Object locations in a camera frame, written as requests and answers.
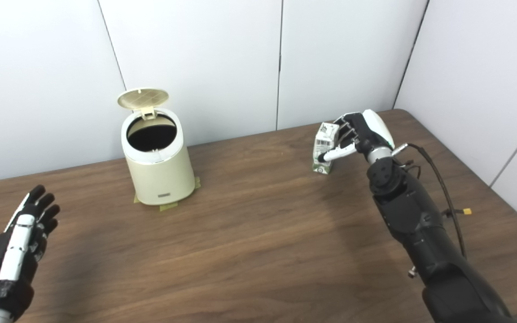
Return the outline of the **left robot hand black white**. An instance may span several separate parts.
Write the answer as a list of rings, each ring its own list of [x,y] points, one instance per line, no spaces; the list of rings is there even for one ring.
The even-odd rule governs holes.
[[[55,196],[37,185],[0,233],[0,323],[15,323],[31,306],[33,280],[59,212]]]

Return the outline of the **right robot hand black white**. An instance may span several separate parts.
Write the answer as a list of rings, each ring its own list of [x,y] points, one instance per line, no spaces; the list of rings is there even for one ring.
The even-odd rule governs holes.
[[[332,123],[322,123],[324,130],[331,131],[330,145],[321,145],[313,159],[318,163],[358,153],[368,164],[392,157],[395,149],[393,137],[382,118],[373,110],[345,113]]]

